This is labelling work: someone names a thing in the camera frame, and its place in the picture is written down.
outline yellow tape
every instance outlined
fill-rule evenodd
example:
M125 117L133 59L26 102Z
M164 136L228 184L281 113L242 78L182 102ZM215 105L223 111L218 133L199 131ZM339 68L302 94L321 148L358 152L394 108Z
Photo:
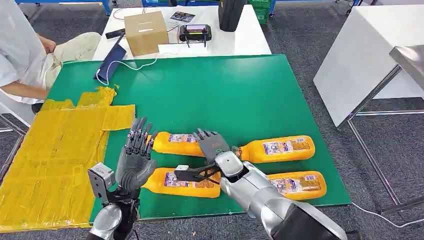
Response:
M135 106L109 106L112 88L84 92L76 107L47 100L0 186L0 232L88 227L87 170L102 162L109 132L130 128Z

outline orange bottle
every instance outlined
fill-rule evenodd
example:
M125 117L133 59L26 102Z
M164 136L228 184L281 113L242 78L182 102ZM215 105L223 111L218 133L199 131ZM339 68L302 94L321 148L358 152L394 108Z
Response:
M153 150L163 154L204 156L191 134L159 132L154 140ZM309 136L287 136L251 141L237 148L236 153L239 157L241 155L241 160L255 164L305 160L315 154L315 145Z
M220 196L220 185L208 180L201 182L178 181L174 174L175 168L156 168L147 182L141 186L156 194L170 194L199 198L217 198ZM220 182L219 172L210 177Z
M238 148L241 160L254 164L305 160L314 154L314 141L305 135L256 140Z
M326 181L318 171L298 171L268 175L278 192L291 200L322 197L327 192Z

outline green tabletop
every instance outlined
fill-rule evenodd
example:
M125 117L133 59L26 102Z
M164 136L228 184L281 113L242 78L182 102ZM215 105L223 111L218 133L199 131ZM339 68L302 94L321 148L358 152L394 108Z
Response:
M141 66L152 61L127 62ZM76 104L82 92L101 86L93 80L99 65L99 61L65 64L48 97L71 99ZM308 135L316 148L312 158L256 166L266 174L319 171L325 178L327 193L308 202L315 206L351 203L285 55L165 58L139 71L120 65L110 87L117 91L112 105L135 104L136 116L147 116L156 131L180 134L208 129L221 133L228 144L236 146L253 140ZM110 133L104 163L112 169L116 168L127 133ZM168 168L180 164L200 167L204 163L199 157L156 152L152 158L158 167ZM197 198L155 194L142 188L140 199L142 219L243 211L223 192L218 198ZM90 221L100 208L97 199Z

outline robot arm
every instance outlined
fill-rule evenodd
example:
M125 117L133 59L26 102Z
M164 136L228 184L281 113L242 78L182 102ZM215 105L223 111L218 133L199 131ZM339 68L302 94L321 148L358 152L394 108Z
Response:
M126 240L131 235L140 205L140 187L156 168L151 152L157 132L148 141L152 124L144 129L146 121L143 117L132 123L118 159L116 177L114 171L101 162L88 170L94 196L101 198L103 205L95 217L89 240ZM118 183L116 190L108 191L115 182Z
M270 239L347 240L345 231L325 214L309 203L282 196L262 171L248 161L242 163L217 132L197 131L193 135L206 162L214 161L222 172L221 189L262 223ZM175 174L177 178L187 176Z

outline person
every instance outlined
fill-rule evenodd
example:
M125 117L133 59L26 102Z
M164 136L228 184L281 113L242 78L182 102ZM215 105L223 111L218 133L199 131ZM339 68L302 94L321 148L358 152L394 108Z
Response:
M40 111L63 62L91 60L101 38L86 32L56 45L34 31L14 0L1 1L0 20L0 90L32 105L34 113Z

